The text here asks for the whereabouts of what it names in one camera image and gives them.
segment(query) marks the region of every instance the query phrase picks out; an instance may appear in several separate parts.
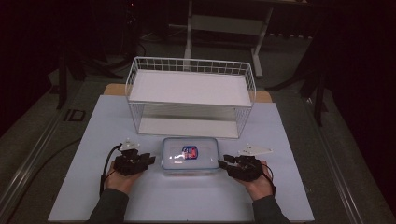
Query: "white wire rack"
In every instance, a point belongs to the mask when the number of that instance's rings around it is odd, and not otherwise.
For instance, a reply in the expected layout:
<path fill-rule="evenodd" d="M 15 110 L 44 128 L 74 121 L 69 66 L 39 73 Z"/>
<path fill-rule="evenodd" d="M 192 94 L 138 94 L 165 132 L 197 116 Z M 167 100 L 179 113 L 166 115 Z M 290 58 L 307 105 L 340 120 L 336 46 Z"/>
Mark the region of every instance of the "white wire rack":
<path fill-rule="evenodd" d="M 136 57 L 126 84 L 138 133 L 238 138 L 256 99 L 249 63 Z"/>

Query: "white table surface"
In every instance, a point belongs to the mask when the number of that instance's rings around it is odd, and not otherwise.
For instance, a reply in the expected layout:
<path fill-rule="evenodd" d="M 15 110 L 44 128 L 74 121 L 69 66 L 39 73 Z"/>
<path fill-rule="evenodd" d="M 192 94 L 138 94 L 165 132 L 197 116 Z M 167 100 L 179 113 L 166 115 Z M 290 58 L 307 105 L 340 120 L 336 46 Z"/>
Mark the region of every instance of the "white table surface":
<path fill-rule="evenodd" d="M 253 220 L 251 200 L 240 184 L 219 170 L 207 176 L 168 176 L 161 167 L 161 146 L 167 136 L 140 135 L 124 96 L 102 95 L 92 113 L 49 221 L 87 220 L 99 200 L 100 175 L 111 148 L 126 138 L 141 144 L 139 153 L 156 156 L 154 164 L 135 183 L 125 221 L 245 222 Z M 219 153 L 237 156 L 247 143 L 274 152 L 266 160 L 275 176 L 276 200 L 291 221 L 310 221 L 306 198 L 282 121 L 273 103 L 255 104 L 239 139 L 218 139 Z M 112 159 L 119 156 L 115 151 Z"/>

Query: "floor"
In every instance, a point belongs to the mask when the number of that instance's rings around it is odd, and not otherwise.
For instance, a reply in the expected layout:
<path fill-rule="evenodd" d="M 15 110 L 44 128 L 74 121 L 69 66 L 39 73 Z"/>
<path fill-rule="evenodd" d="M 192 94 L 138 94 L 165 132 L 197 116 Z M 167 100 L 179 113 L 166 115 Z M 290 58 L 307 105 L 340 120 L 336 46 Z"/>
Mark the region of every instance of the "floor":
<path fill-rule="evenodd" d="M 176 29 L 171 34 L 167 42 L 146 35 L 141 40 L 139 55 L 182 58 L 185 31 Z M 256 80 L 258 89 L 265 90 L 291 77 L 309 42 L 301 38 L 266 37 L 260 53 L 264 76 Z M 219 47 L 204 38 L 193 42 L 191 57 L 252 63 L 249 48 Z M 87 71 L 83 82 L 69 77 L 68 100 L 62 109 L 56 110 L 58 96 L 48 92 L 0 139 L 3 193 L 0 223 L 48 223 L 51 207 L 98 96 L 108 83 L 124 83 L 129 66 L 114 70 L 124 79 L 103 77 L 90 68 Z M 56 79 L 57 71 L 49 76 Z M 322 113 L 323 126 L 319 127 L 312 116 L 312 99 L 303 99 L 298 93 L 301 84 L 270 93 L 306 189 L 315 217 L 312 223 L 396 223 L 332 100 L 332 93 L 325 91 L 327 111 Z"/>

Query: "blue and red label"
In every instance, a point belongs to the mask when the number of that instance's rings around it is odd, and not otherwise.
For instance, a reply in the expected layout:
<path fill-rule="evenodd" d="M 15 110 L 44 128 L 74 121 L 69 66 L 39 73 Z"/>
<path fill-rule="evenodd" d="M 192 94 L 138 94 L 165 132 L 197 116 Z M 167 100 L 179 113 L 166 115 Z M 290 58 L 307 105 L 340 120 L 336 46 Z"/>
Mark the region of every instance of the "blue and red label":
<path fill-rule="evenodd" d="M 184 160 L 196 160 L 198 158 L 198 148 L 196 146 L 184 146 L 182 152 Z"/>

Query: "dark sleeve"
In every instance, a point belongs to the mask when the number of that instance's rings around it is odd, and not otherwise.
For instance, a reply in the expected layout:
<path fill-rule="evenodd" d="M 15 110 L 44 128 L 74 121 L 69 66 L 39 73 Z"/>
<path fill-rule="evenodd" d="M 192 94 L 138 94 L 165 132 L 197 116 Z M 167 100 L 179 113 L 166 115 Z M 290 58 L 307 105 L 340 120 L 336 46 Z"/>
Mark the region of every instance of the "dark sleeve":
<path fill-rule="evenodd" d="M 116 189 L 105 189 L 86 223 L 122 223 L 129 197 Z"/>
<path fill-rule="evenodd" d="M 273 195 L 263 197 L 253 202 L 254 220 L 259 224 L 283 224 L 290 223 L 283 216 Z"/>

